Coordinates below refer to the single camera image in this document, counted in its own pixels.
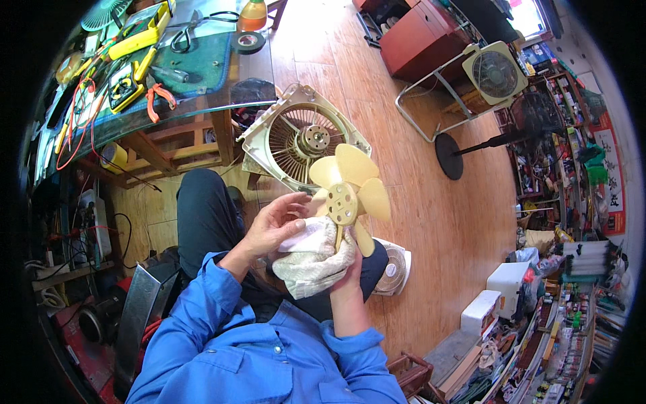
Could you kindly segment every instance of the green cutting mat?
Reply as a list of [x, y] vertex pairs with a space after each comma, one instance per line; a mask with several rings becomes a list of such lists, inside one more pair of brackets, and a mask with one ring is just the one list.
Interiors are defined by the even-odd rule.
[[[231, 34], [232, 32], [226, 32], [193, 38], [191, 39], [191, 48], [183, 54], [174, 53], [171, 51], [171, 47], [157, 50], [152, 65], [185, 71], [189, 74], [186, 83], [178, 83], [169, 78], [155, 76], [152, 69], [149, 69], [148, 73], [155, 78], [156, 82], [161, 83], [165, 89], [169, 90], [178, 101], [217, 92], [224, 85], [229, 72]], [[179, 47], [181, 48], [184, 44], [184, 42], [180, 42]], [[149, 49], [149, 47], [145, 47], [131, 54], [128, 62], [143, 60]], [[213, 66], [213, 61], [218, 61], [218, 65]], [[122, 118], [124, 115], [145, 109], [147, 100], [144, 94], [118, 114], [112, 114], [109, 109], [101, 111], [96, 118], [96, 125], [99, 126], [103, 122]], [[165, 102], [161, 97], [155, 97], [155, 105]]]

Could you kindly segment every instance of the wooden floor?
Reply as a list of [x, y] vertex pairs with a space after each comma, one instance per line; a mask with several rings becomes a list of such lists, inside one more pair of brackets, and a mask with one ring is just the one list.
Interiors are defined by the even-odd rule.
[[[462, 179], [447, 179], [434, 145], [397, 112], [393, 102], [405, 83], [389, 77], [379, 51], [363, 40], [355, 13], [350, 0], [290, 0], [271, 38], [275, 82], [283, 89], [296, 81], [311, 85], [372, 145], [393, 220], [371, 218], [368, 226], [376, 237], [412, 251], [413, 263], [400, 296], [372, 296], [367, 305], [374, 326], [386, 336], [382, 345], [390, 357], [401, 350], [423, 355], [459, 328], [462, 310], [515, 249], [512, 168], [504, 147], [485, 149], [464, 157]], [[427, 133], [439, 122], [456, 122], [455, 117], [440, 116], [446, 100], [437, 91], [410, 98], [404, 105]], [[463, 147], [496, 134], [491, 114], [451, 132]], [[243, 191], [245, 221], [251, 223], [263, 205], [289, 190], [273, 178], [263, 178], [258, 191], [246, 191], [247, 176], [234, 166], [223, 178]], [[155, 250], [177, 244], [175, 192], [180, 180], [181, 176], [155, 181], [162, 193], [141, 187], [112, 193], [115, 212], [128, 214], [133, 224], [126, 264], [147, 256], [145, 229]], [[119, 221], [118, 226], [124, 246], [127, 223]]]

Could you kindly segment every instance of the black pants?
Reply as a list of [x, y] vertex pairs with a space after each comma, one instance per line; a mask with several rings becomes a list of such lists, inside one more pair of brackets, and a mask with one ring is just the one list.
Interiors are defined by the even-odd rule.
[[[197, 276], [204, 255], [231, 250], [244, 236], [240, 213], [229, 197], [220, 175], [209, 169], [186, 173], [177, 192], [177, 232], [185, 284]], [[386, 269], [388, 255], [375, 241], [375, 252], [363, 258], [361, 290], [364, 301], [370, 297]], [[329, 293], [295, 301], [290, 295], [273, 294], [261, 289], [251, 274], [242, 282], [241, 298], [249, 303], [259, 323], [269, 321], [283, 299], [291, 301], [319, 321], [332, 318]]]

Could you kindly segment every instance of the black round base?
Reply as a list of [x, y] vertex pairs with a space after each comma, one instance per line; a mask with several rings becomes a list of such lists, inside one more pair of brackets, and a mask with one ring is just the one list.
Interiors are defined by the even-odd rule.
[[458, 147], [450, 135], [441, 133], [435, 138], [435, 155], [437, 156], [437, 161], [440, 163], [442, 171], [452, 180], [459, 180], [464, 171], [462, 156], [453, 155], [459, 150], [460, 147]]

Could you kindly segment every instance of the glass tabletop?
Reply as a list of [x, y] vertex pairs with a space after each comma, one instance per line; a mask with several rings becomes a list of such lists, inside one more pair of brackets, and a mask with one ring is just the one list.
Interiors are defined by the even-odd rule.
[[[191, 47], [186, 53], [171, 51], [170, 42], [181, 30], [181, 28], [171, 26], [190, 21], [194, 10], [198, 11], [200, 17], [217, 11], [235, 10], [239, 13], [246, 3], [247, 0], [178, 1], [175, 13], [161, 38], [157, 54], [151, 63], [154, 68], [148, 70], [155, 82], [161, 83], [164, 89], [173, 93], [177, 100], [177, 107], [170, 110], [168, 102], [157, 95], [154, 110], [159, 115], [160, 121], [153, 123], [146, 108], [147, 87], [145, 82], [143, 83], [144, 93], [117, 114], [111, 113], [106, 99], [94, 122], [94, 147], [99, 149], [130, 133], [179, 118], [235, 107], [274, 103], [276, 92], [273, 86], [271, 49], [267, 28], [258, 32], [265, 40], [264, 46], [260, 51], [251, 55], [238, 54], [232, 50], [231, 43], [236, 39], [236, 25], [234, 23], [213, 20], [202, 21], [194, 30], [189, 31]], [[185, 43], [180, 43], [180, 47], [185, 46]], [[145, 47], [131, 55], [124, 56], [124, 58], [127, 59], [127, 62], [141, 61], [148, 53], [149, 48]], [[189, 78], [185, 83], [179, 83], [158, 74], [159, 69], [182, 70], [188, 73]], [[61, 163], [67, 161], [72, 155], [82, 132], [80, 128], [74, 131], [72, 151], [67, 146], [61, 150], [63, 153], [60, 159]], [[88, 128], [74, 159], [81, 158], [91, 152], [90, 136], [90, 128]], [[57, 155], [52, 153], [53, 160], [49, 165], [49, 174], [56, 171], [56, 158]]]

